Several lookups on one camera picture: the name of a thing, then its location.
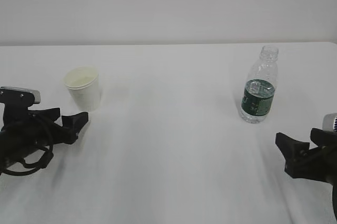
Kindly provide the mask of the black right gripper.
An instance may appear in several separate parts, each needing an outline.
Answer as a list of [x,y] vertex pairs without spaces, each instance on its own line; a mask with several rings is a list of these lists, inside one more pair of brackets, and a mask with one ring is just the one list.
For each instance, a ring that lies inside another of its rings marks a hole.
[[307,179],[336,184],[336,133],[312,128],[308,142],[277,133],[275,144],[285,160],[284,171],[293,179]]

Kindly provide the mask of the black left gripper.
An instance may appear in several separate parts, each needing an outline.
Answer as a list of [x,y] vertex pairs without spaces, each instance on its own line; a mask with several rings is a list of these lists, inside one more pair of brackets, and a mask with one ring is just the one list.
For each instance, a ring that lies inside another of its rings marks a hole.
[[29,110],[24,106],[5,105],[1,129],[1,155],[9,156],[35,144],[47,146],[49,140],[54,144],[75,143],[89,121],[89,113],[62,116],[62,127],[56,123],[60,116],[60,108]]

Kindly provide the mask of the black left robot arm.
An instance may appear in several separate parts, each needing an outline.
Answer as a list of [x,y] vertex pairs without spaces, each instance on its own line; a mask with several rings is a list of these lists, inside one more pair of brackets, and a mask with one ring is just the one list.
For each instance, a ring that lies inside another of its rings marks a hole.
[[62,116],[59,108],[29,110],[6,105],[1,129],[1,173],[28,176],[48,166],[55,145],[72,145],[89,113]]

